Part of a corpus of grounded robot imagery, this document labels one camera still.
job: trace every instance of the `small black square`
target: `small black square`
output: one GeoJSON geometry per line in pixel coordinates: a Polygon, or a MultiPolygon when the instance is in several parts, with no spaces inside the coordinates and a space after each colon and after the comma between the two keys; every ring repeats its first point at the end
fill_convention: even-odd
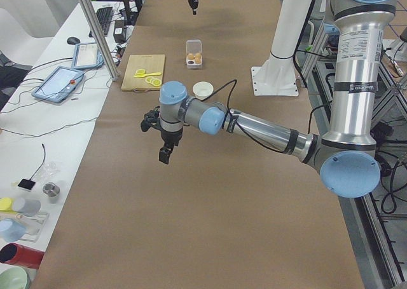
{"type": "Polygon", "coordinates": [[[333,69],[335,69],[335,67],[333,66],[333,64],[332,64],[331,62],[326,62],[326,63],[325,63],[325,68],[326,68],[327,70],[333,70],[333,69]]]}
{"type": "Polygon", "coordinates": [[[18,184],[19,187],[22,187],[23,189],[28,189],[30,191],[34,187],[34,185],[36,185],[36,183],[28,179],[22,179],[18,184]]]}

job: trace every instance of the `white desk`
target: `white desk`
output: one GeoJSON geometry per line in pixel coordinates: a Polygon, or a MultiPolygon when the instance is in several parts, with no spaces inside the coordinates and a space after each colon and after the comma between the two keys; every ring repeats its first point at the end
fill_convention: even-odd
{"type": "MultiPolygon", "coordinates": [[[[121,8],[120,3],[96,2],[93,5],[95,9],[111,5],[116,9],[116,12],[121,8]]],[[[77,5],[35,65],[59,58],[72,57],[74,46],[66,43],[67,38],[74,36],[79,38],[82,43],[94,42],[93,38],[88,37],[88,33],[89,26],[80,5],[77,5]]],[[[117,45],[113,39],[113,26],[111,26],[106,40],[109,48],[113,51],[117,45]]],[[[58,65],[70,67],[71,61],[56,62],[40,67],[30,72],[26,79],[45,79],[58,65]]],[[[74,93],[80,92],[82,87],[83,91],[80,94],[69,95],[61,104],[38,102],[11,113],[0,114],[0,128],[24,134],[40,135],[64,125],[97,118],[109,91],[111,78],[106,66],[103,66],[97,71],[86,72],[85,79],[88,81],[84,85],[79,85],[74,93]]],[[[22,83],[13,94],[10,102],[18,102],[22,92],[38,85],[38,83],[33,84],[32,82],[22,83]]],[[[23,93],[18,105],[6,104],[2,112],[8,112],[33,102],[36,100],[31,96],[31,93],[23,93]]],[[[94,124],[94,121],[82,123],[38,138],[25,137],[5,131],[0,133],[0,197],[38,199],[41,201],[41,211],[50,214],[39,239],[35,243],[26,241],[17,241],[17,243],[42,251],[46,250],[92,135],[94,124]],[[46,149],[45,165],[33,178],[36,185],[32,191],[26,191],[17,187],[17,184],[22,178],[30,178],[41,164],[43,159],[41,144],[44,144],[46,149]],[[42,187],[47,182],[54,182],[60,187],[61,192],[56,203],[50,203],[48,197],[42,192],[42,187]]],[[[6,242],[0,239],[0,248],[5,244],[6,242]]],[[[10,267],[10,265],[0,264],[0,272],[10,267]]]]}

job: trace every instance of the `red cup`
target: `red cup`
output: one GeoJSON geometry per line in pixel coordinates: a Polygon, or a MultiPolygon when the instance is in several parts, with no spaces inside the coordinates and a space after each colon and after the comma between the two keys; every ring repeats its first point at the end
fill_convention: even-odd
{"type": "Polygon", "coordinates": [[[9,243],[0,250],[0,262],[9,265],[38,269],[44,252],[29,248],[28,246],[9,243]]]}

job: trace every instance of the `wire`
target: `wire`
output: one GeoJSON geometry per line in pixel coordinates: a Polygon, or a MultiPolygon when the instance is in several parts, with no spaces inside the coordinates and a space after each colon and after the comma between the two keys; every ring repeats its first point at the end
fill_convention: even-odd
{"type": "MultiPolygon", "coordinates": [[[[96,69],[94,75],[92,75],[90,78],[86,78],[86,79],[83,81],[81,90],[80,90],[79,92],[69,92],[68,94],[77,94],[77,95],[81,94],[81,93],[83,92],[84,87],[85,87],[85,83],[86,83],[89,79],[92,79],[92,78],[94,78],[94,77],[96,76],[96,73],[97,73],[98,69],[96,69]]],[[[33,87],[33,88],[30,89],[30,90],[21,92],[20,95],[18,96],[18,102],[17,102],[17,103],[10,103],[10,104],[11,104],[11,105],[18,105],[18,104],[20,103],[21,94],[26,93],[26,92],[30,92],[30,91],[32,91],[32,90],[35,89],[35,88],[37,88],[37,87],[33,87]]],[[[44,91],[42,91],[42,89],[40,88],[40,90],[44,93],[44,95],[47,95],[46,98],[42,98],[42,99],[37,100],[37,101],[35,101],[35,102],[31,103],[31,104],[23,105],[23,106],[14,108],[14,109],[9,110],[9,111],[1,111],[0,114],[11,113],[11,112],[13,112],[13,111],[16,111],[17,109],[21,109],[21,108],[24,108],[24,107],[29,107],[29,106],[35,105],[35,104],[37,104],[37,103],[43,102],[43,101],[45,101],[45,100],[48,100],[50,97],[53,97],[54,95],[61,94],[61,93],[65,93],[65,92],[62,92],[62,90],[64,90],[64,89],[65,89],[65,88],[61,89],[59,92],[55,92],[55,93],[51,93],[51,94],[46,94],[46,93],[44,93],[44,91]]]]}
{"type": "MultiPolygon", "coordinates": [[[[233,116],[232,113],[230,112],[230,107],[229,107],[230,98],[231,98],[231,94],[233,93],[233,91],[234,91],[234,89],[235,89],[235,87],[236,87],[237,79],[232,79],[231,81],[229,81],[228,83],[226,83],[224,86],[222,86],[220,89],[217,90],[217,92],[218,92],[218,91],[220,91],[221,89],[223,89],[225,86],[227,86],[227,85],[229,85],[229,84],[232,84],[232,83],[233,83],[233,86],[232,86],[231,89],[230,89],[230,92],[229,92],[229,95],[228,95],[228,100],[227,100],[227,102],[226,102],[226,108],[228,109],[226,113],[229,114],[230,118],[233,116]]],[[[264,147],[265,149],[268,149],[269,151],[278,152],[279,154],[282,154],[282,153],[283,153],[283,151],[278,151],[277,149],[271,148],[271,147],[269,147],[269,146],[267,146],[267,145],[261,143],[258,139],[256,139],[255,137],[253,137],[250,133],[248,133],[248,132],[242,127],[242,125],[240,125],[240,124],[238,123],[238,121],[236,121],[235,124],[240,128],[240,130],[243,131],[243,133],[244,133],[245,135],[247,135],[251,140],[255,141],[255,142],[256,142],[257,144],[259,144],[260,146],[264,147]]]]}
{"type": "Polygon", "coordinates": [[[325,106],[329,106],[330,103],[332,103],[331,100],[330,100],[328,103],[322,104],[322,105],[320,105],[320,106],[318,106],[318,107],[315,107],[314,109],[311,110],[311,112],[310,112],[310,117],[309,117],[309,119],[308,119],[308,130],[307,130],[307,134],[310,134],[310,132],[311,132],[312,114],[313,114],[316,110],[318,110],[319,108],[322,108],[322,107],[325,107],[325,106]]]}
{"type": "Polygon", "coordinates": [[[22,81],[17,85],[17,87],[20,86],[20,85],[21,85],[23,82],[25,82],[25,81],[44,81],[44,79],[42,79],[42,78],[27,78],[27,79],[22,80],[22,81]]]}
{"type": "Polygon", "coordinates": [[[291,56],[288,56],[288,57],[280,57],[280,56],[274,55],[273,52],[271,52],[271,51],[270,51],[270,54],[271,54],[273,57],[277,58],[277,59],[282,59],[282,60],[284,60],[284,59],[290,59],[290,58],[292,58],[295,53],[292,54],[291,56]]]}
{"type": "MultiPolygon", "coordinates": [[[[387,154],[387,155],[389,155],[389,156],[392,156],[393,158],[399,159],[399,157],[398,157],[397,155],[395,155],[395,154],[393,154],[393,153],[391,153],[391,152],[379,151],[379,150],[377,150],[377,152],[381,152],[381,153],[383,153],[383,154],[387,154]]],[[[398,169],[400,166],[403,166],[403,167],[407,170],[407,164],[406,164],[406,163],[404,163],[404,162],[402,162],[402,161],[400,161],[400,160],[399,160],[399,161],[396,161],[396,163],[394,164],[394,166],[391,168],[392,173],[391,173],[391,175],[390,175],[389,188],[386,188],[386,186],[385,186],[385,184],[384,184],[384,182],[383,182],[383,177],[380,178],[380,183],[382,184],[382,187],[383,187],[383,188],[386,190],[386,192],[387,192],[387,194],[383,197],[382,202],[380,203],[380,209],[381,209],[382,212],[384,212],[384,213],[386,213],[386,214],[393,214],[393,213],[397,210],[397,202],[396,202],[396,199],[398,199],[398,200],[400,200],[400,201],[403,201],[403,202],[407,202],[407,199],[403,199],[403,198],[401,198],[401,197],[395,195],[396,192],[399,192],[399,191],[401,191],[401,190],[403,190],[403,189],[405,189],[405,188],[407,187],[407,183],[405,183],[403,186],[401,186],[401,187],[399,187],[399,188],[397,188],[397,189],[394,189],[394,178],[395,178],[395,176],[396,176],[397,169],[398,169]],[[384,208],[384,206],[385,206],[386,200],[387,200],[389,197],[390,197],[390,200],[391,200],[391,202],[392,202],[392,209],[391,209],[391,210],[386,210],[386,209],[384,208]]]]}
{"type": "Polygon", "coordinates": [[[43,161],[41,162],[41,165],[37,168],[37,170],[32,174],[31,178],[29,180],[32,180],[32,178],[35,176],[35,174],[39,171],[39,169],[44,165],[45,162],[45,156],[46,156],[46,152],[45,152],[45,145],[41,144],[43,146],[43,150],[44,150],[44,158],[43,161]]]}
{"type": "Polygon", "coordinates": [[[397,67],[396,67],[396,54],[398,51],[400,51],[400,49],[404,46],[404,44],[405,44],[404,42],[402,44],[400,44],[399,48],[396,50],[396,52],[394,52],[394,56],[393,56],[393,67],[394,67],[395,72],[399,76],[400,76],[400,74],[398,73],[397,67]]]}
{"type": "Polygon", "coordinates": [[[333,89],[332,89],[331,83],[329,82],[329,78],[330,78],[331,76],[335,76],[335,73],[326,74],[326,76],[325,76],[325,82],[328,84],[329,92],[331,92],[331,95],[333,95],[333,89]]]}
{"type": "Polygon", "coordinates": [[[21,93],[18,95],[18,101],[17,101],[17,103],[11,103],[10,101],[8,101],[7,104],[10,104],[10,105],[18,105],[18,104],[21,102],[21,95],[22,95],[22,94],[31,92],[32,90],[34,90],[35,88],[38,88],[38,87],[39,87],[39,86],[35,86],[35,87],[33,87],[33,88],[31,88],[31,89],[29,89],[29,90],[27,90],[27,91],[21,92],[21,93]]]}
{"type": "Polygon", "coordinates": [[[318,53],[314,53],[314,52],[311,52],[311,51],[306,51],[306,50],[296,50],[296,51],[297,51],[297,52],[308,53],[308,54],[312,54],[312,55],[315,55],[315,56],[319,56],[319,57],[323,57],[323,58],[330,59],[330,57],[328,57],[328,56],[325,56],[325,55],[322,55],[322,54],[318,54],[318,53]]]}
{"type": "Polygon", "coordinates": [[[40,134],[40,135],[31,135],[31,134],[29,134],[29,133],[15,132],[15,131],[7,130],[7,129],[1,128],[1,127],[0,127],[0,130],[3,130],[3,131],[8,132],[8,133],[12,133],[12,134],[14,134],[14,135],[22,135],[22,136],[24,136],[24,137],[39,138],[39,137],[42,137],[42,136],[44,136],[44,135],[49,135],[49,134],[51,134],[51,133],[54,133],[54,132],[57,132],[57,131],[60,131],[60,130],[63,130],[63,129],[66,129],[66,128],[69,128],[69,127],[73,127],[73,126],[76,126],[76,125],[79,125],[79,124],[82,124],[82,123],[93,122],[93,121],[95,121],[96,119],[97,119],[97,117],[96,117],[96,118],[93,118],[93,119],[84,119],[84,120],[79,121],[79,122],[77,122],[77,123],[74,123],[74,124],[67,124],[67,125],[65,125],[65,126],[63,126],[63,127],[61,127],[61,128],[57,128],[57,129],[54,129],[54,130],[51,130],[51,131],[42,133],[42,134],[40,134]]]}
{"type": "Polygon", "coordinates": [[[37,69],[37,68],[40,68],[40,67],[42,67],[42,66],[44,66],[44,65],[52,64],[53,62],[59,62],[59,61],[61,61],[61,60],[70,60],[70,59],[73,59],[73,58],[72,58],[72,57],[65,57],[65,58],[60,58],[60,59],[52,60],[52,61],[50,61],[50,62],[46,62],[45,64],[41,64],[41,65],[37,65],[37,66],[35,66],[35,67],[32,67],[32,68],[30,69],[30,71],[28,71],[28,72],[31,72],[31,71],[33,71],[33,70],[35,70],[35,69],[37,69]]]}
{"type": "Polygon", "coordinates": [[[400,122],[400,121],[406,121],[406,119],[405,118],[402,118],[402,119],[393,119],[392,121],[387,121],[387,122],[384,122],[385,124],[389,124],[389,123],[394,123],[394,122],[400,122]]]}
{"type": "Polygon", "coordinates": [[[380,140],[378,143],[388,143],[388,144],[407,144],[407,140],[380,140]]]}
{"type": "Polygon", "coordinates": [[[110,80],[112,79],[112,77],[109,77],[109,79],[106,81],[106,87],[110,88],[110,85],[108,85],[108,83],[110,82],[110,80]]]}
{"type": "Polygon", "coordinates": [[[211,95],[209,95],[208,97],[204,98],[203,100],[201,100],[201,102],[204,102],[208,99],[210,99],[211,97],[213,97],[215,94],[217,94],[219,91],[225,89],[227,86],[229,86],[232,83],[237,83],[237,79],[233,79],[231,81],[228,81],[226,84],[224,84],[222,87],[220,87],[219,89],[217,89],[216,91],[212,92],[211,95]]]}
{"type": "Polygon", "coordinates": [[[300,75],[301,80],[303,81],[304,87],[306,87],[308,89],[307,81],[305,80],[305,77],[302,73],[302,69],[300,68],[300,65],[298,65],[298,63],[295,59],[295,54],[293,55],[293,63],[294,63],[295,69],[297,70],[298,74],[300,75]]]}

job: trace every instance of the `black box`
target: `black box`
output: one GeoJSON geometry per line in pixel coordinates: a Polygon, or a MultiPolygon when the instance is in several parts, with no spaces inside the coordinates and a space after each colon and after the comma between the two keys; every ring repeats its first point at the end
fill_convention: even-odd
{"type": "Polygon", "coordinates": [[[124,20],[116,20],[114,22],[114,32],[113,32],[114,41],[117,43],[126,42],[126,28],[124,20]]]}

